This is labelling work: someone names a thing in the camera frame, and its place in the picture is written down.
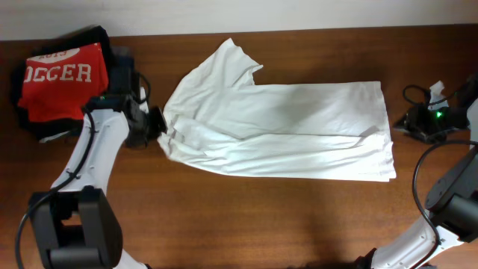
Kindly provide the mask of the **white t-shirt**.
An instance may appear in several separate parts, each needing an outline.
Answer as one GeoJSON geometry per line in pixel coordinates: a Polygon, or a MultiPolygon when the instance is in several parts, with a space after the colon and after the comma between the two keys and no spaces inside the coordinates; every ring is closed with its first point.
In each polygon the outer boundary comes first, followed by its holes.
{"type": "Polygon", "coordinates": [[[378,81],[256,84],[261,65],[232,40],[164,107],[168,159],[227,176],[388,182],[396,177],[378,81]]]}

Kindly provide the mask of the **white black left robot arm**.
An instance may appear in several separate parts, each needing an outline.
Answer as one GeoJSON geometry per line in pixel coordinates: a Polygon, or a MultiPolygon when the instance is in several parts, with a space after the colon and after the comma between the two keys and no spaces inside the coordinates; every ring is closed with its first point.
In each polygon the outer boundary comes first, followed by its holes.
{"type": "Polygon", "coordinates": [[[45,268],[146,268],[123,248],[121,226],[107,197],[121,146],[147,146],[167,132],[161,109],[148,107],[146,77],[111,69],[108,91],[84,108],[78,142],[47,192],[32,194],[21,222],[30,222],[45,268]]]}

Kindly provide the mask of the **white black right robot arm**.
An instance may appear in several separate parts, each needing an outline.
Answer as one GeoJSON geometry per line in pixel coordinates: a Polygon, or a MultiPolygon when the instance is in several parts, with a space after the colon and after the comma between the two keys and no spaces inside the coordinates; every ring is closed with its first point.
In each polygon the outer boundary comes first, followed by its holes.
{"type": "Polygon", "coordinates": [[[424,100],[394,124],[394,129],[428,143],[412,177],[412,195],[419,219],[399,238],[374,248],[352,264],[358,269],[428,268],[429,260],[452,247],[477,239],[477,75],[450,94],[456,106],[445,105],[448,97],[422,89],[424,100]],[[434,150],[450,145],[469,146],[468,153],[431,188],[425,202],[418,197],[421,165],[434,150]]]}

